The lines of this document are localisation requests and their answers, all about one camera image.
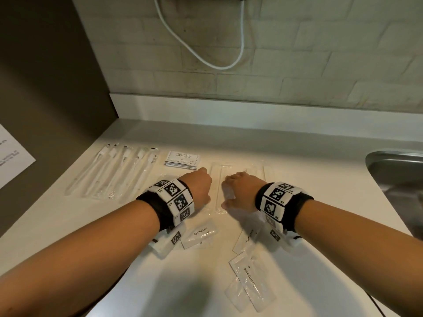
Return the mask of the left black marker wristband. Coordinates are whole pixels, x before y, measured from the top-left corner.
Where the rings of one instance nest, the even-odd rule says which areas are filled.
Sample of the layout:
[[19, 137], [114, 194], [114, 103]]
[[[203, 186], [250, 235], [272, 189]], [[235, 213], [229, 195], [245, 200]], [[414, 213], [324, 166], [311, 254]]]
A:
[[160, 180], [136, 200], [153, 208], [159, 219], [160, 231], [172, 230], [195, 212], [193, 195], [188, 185], [179, 179]]

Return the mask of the white toothbrush in clear packet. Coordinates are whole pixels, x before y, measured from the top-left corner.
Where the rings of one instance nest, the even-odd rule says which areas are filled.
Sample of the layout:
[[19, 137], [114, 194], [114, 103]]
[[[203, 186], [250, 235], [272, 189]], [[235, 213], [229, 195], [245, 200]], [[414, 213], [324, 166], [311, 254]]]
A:
[[70, 184], [66, 187], [64, 195], [70, 196], [79, 186], [79, 184], [85, 179], [85, 177], [90, 173], [91, 170], [94, 169], [95, 166], [103, 159], [109, 149], [111, 148], [111, 144], [108, 143], [103, 146], [102, 149], [98, 151], [98, 153], [89, 161], [83, 169], [78, 173], [78, 175], [70, 182]]
[[94, 199], [105, 199], [118, 174], [122, 170], [125, 160], [132, 152], [132, 148], [123, 145], [119, 149], [116, 147], [109, 153], [109, 159], [104, 163], [101, 170], [97, 186], [94, 189], [92, 197]]
[[158, 148], [151, 148], [150, 151], [140, 160], [140, 165], [135, 166], [135, 172], [125, 190], [121, 201], [122, 203], [127, 203], [132, 200], [136, 193], [141, 190], [159, 153], [160, 150]]
[[87, 181], [82, 188], [82, 197], [88, 197], [93, 189], [99, 184], [100, 178], [102, 177], [105, 169], [108, 167], [109, 162], [117, 154], [119, 143], [114, 143], [106, 147], [107, 149], [96, 160], [92, 170], [89, 171]]
[[147, 152], [147, 148], [141, 147], [135, 150], [127, 149], [119, 163], [112, 180], [110, 181], [109, 188], [106, 192], [106, 199], [118, 200], [126, 186], [129, 184], [138, 163], [143, 159]]

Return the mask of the steel sink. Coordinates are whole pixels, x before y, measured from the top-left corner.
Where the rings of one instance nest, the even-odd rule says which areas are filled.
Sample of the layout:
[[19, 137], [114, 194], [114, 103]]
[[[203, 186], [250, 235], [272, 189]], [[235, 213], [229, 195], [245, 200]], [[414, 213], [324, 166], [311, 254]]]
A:
[[375, 151], [365, 163], [411, 235], [423, 241], [423, 152]]

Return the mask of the stack of white shampoo sachets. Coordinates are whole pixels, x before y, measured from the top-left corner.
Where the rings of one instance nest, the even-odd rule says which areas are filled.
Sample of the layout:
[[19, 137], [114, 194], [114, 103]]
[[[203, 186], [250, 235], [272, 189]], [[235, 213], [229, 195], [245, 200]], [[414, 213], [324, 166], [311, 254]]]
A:
[[164, 161], [165, 166], [170, 166], [180, 169], [198, 170], [200, 162], [200, 156], [196, 154], [183, 153], [177, 151], [169, 151], [166, 160]]

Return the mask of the white toothpaste sachet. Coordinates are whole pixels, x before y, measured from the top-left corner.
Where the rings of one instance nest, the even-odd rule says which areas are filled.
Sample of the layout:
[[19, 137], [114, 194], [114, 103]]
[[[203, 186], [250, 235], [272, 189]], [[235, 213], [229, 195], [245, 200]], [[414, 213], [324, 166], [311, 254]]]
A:
[[213, 219], [201, 223], [181, 238], [184, 250], [204, 245], [219, 233], [219, 229]]
[[256, 241], [261, 228], [262, 225], [256, 221], [245, 223], [232, 251], [237, 255], [240, 255], [242, 252], [251, 254], [256, 247]]
[[238, 277], [226, 288], [225, 294], [239, 313], [243, 313], [251, 303]]
[[267, 282], [267, 270], [256, 256], [242, 252], [229, 261], [256, 312], [263, 312], [276, 296]]

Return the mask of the person's right hand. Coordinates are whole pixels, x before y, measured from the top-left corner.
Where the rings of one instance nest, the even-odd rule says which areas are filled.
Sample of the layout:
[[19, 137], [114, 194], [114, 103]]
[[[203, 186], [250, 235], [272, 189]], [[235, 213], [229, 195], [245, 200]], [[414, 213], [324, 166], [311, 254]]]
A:
[[256, 207], [256, 196], [267, 182], [249, 175], [246, 172], [237, 172], [226, 176], [222, 182], [222, 188], [230, 192], [230, 196], [237, 199], [237, 209], [248, 213], [258, 211]]

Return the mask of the person's left forearm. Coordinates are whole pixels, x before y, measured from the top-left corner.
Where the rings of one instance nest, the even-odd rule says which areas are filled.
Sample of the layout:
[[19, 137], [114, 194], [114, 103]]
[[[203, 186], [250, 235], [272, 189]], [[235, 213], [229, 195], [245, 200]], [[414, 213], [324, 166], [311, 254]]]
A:
[[159, 232], [133, 201], [40, 250], [0, 276], [0, 317], [71, 317], [100, 298]]

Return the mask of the person's left hand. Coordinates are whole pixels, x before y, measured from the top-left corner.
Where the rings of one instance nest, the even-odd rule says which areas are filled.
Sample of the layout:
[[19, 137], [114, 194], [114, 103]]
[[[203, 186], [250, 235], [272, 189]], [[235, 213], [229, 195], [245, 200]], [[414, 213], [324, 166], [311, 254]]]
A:
[[195, 205], [195, 211], [201, 210], [205, 205], [201, 205], [200, 198], [201, 198], [201, 191], [200, 191], [200, 169], [186, 173], [178, 178], [179, 181], [184, 182], [193, 197], [193, 202]]

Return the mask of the white paper sheet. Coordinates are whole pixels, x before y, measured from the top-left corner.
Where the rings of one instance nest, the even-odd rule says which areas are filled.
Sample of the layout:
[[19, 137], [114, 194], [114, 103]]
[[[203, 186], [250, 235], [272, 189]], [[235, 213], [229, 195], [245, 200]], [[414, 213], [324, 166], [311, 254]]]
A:
[[35, 158], [0, 124], [0, 189], [35, 161]]

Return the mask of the right black marker wristband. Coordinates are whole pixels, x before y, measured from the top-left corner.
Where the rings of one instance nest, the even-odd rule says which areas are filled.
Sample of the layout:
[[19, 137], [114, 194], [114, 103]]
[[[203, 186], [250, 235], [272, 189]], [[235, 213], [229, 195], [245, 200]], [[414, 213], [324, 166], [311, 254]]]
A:
[[285, 182], [270, 182], [257, 192], [255, 206], [262, 213], [264, 220], [276, 231], [296, 233], [295, 220], [309, 200], [314, 198], [299, 187]]

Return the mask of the black marker wristband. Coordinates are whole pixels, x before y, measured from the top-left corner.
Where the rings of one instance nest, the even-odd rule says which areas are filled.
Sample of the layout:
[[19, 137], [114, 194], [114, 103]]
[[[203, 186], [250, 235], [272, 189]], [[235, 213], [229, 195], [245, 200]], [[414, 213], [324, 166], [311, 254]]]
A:
[[179, 179], [160, 180], [136, 200], [153, 208], [159, 219], [160, 231], [172, 230], [195, 212], [193, 195], [188, 185]]
[[264, 220], [276, 231], [296, 233], [295, 220], [309, 200], [314, 198], [299, 187], [285, 182], [270, 182], [257, 192], [255, 206], [262, 213]]

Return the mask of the person's right forearm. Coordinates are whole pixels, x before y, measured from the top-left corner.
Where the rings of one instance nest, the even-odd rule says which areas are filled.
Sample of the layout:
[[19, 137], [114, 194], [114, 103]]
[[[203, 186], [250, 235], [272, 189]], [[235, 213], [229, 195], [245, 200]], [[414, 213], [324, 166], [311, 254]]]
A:
[[423, 241], [357, 214], [307, 200], [295, 230], [373, 298], [423, 317]]

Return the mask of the clear plastic bag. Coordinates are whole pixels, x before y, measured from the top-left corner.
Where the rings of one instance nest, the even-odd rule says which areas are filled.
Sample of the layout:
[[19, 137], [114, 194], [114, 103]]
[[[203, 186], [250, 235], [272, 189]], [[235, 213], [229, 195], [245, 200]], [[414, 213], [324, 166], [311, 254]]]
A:
[[246, 173], [249, 175], [256, 176], [257, 178], [266, 181], [266, 182], [274, 182], [275, 175], [273, 167], [268, 163], [256, 163], [251, 164], [246, 167]]
[[212, 184], [209, 192], [211, 197], [211, 201], [208, 204], [209, 212], [211, 214], [226, 215], [228, 212], [221, 207], [221, 204], [226, 200], [227, 197], [233, 197], [230, 196], [230, 192], [226, 192], [222, 188], [222, 182], [225, 180], [226, 176], [233, 175], [236, 172], [246, 171], [247, 168], [241, 164], [213, 163], [210, 170]]

